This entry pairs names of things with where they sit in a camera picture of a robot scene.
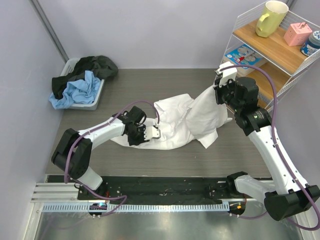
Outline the white long sleeve shirt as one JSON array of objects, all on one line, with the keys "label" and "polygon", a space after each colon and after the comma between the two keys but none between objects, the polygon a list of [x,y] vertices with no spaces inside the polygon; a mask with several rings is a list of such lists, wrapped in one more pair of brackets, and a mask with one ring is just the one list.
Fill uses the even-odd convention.
[{"label": "white long sleeve shirt", "polygon": [[207,149],[218,138],[218,128],[232,120],[226,105],[216,103],[212,86],[195,99],[185,93],[156,101],[154,106],[159,113],[160,138],[132,148],[173,150],[197,140]]}]

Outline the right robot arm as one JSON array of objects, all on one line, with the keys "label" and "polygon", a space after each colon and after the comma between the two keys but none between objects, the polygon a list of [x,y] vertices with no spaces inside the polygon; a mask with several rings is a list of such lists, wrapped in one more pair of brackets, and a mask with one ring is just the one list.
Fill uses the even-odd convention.
[{"label": "right robot arm", "polygon": [[300,175],[285,151],[278,134],[272,128],[267,110],[258,106],[259,88],[250,77],[214,81],[217,104],[226,104],[234,111],[236,124],[249,137],[262,156],[273,180],[267,184],[240,171],[227,176],[226,193],[233,198],[240,194],[264,204],[267,213],[276,221],[309,210],[310,201],[320,197],[317,185],[309,185]]}]

